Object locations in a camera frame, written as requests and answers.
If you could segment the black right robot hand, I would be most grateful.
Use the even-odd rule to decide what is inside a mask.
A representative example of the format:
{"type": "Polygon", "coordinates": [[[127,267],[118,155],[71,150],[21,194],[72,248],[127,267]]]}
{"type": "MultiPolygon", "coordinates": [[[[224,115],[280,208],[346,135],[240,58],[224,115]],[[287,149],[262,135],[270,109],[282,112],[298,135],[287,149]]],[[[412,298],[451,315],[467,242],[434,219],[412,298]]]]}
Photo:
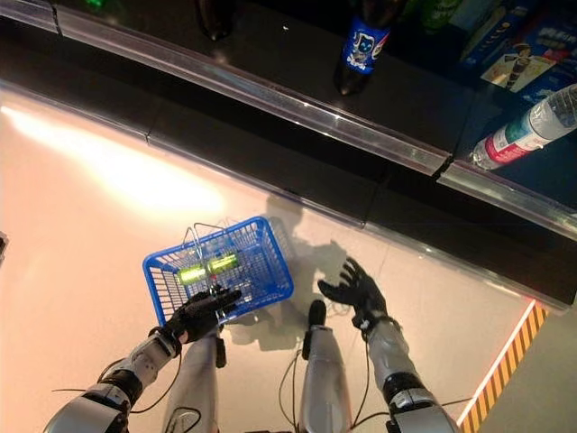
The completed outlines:
{"type": "Polygon", "coordinates": [[[329,300],[353,307],[353,325],[369,334],[389,316],[384,296],[375,280],[352,257],[345,259],[339,278],[336,285],[319,280],[317,287],[329,300]]]}

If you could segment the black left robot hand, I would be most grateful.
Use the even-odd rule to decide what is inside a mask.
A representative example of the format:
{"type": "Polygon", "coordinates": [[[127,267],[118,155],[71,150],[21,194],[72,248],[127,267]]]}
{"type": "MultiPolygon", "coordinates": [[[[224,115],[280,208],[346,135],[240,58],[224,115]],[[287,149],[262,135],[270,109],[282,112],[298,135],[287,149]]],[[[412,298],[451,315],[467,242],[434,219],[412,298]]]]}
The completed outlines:
{"type": "Polygon", "coordinates": [[[199,292],[179,307],[157,332],[174,343],[195,342],[217,327],[219,311],[225,314],[234,311],[241,296],[240,290],[224,290],[215,296],[208,291],[199,292]]]}

